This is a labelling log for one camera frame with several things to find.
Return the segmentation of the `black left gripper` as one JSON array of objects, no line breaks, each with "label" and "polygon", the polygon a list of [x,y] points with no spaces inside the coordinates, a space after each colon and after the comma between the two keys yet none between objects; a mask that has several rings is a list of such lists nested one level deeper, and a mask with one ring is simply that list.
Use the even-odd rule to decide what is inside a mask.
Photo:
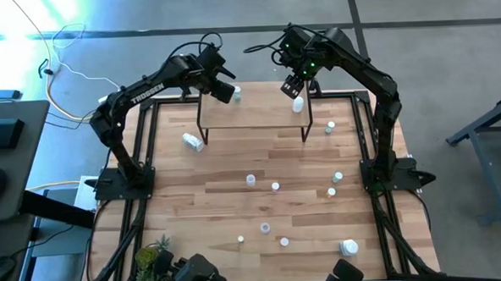
[{"label": "black left gripper", "polygon": [[209,90],[216,100],[230,103],[234,96],[234,86],[219,80],[218,74],[227,75],[235,80],[236,75],[223,67],[225,58],[215,47],[205,47],[199,55],[193,53],[185,56],[190,70],[187,74],[187,86],[197,90]]}]

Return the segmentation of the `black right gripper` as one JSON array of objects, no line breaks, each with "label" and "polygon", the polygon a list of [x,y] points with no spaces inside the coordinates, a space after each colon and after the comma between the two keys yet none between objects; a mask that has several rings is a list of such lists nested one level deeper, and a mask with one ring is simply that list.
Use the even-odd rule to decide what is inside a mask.
[{"label": "black right gripper", "polygon": [[301,77],[314,77],[320,67],[311,56],[308,49],[312,37],[299,27],[284,29],[284,38],[278,44],[279,62],[284,67],[293,70],[296,76],[288,75],[280,87],[280,91],[295,99],[304,89]]}]

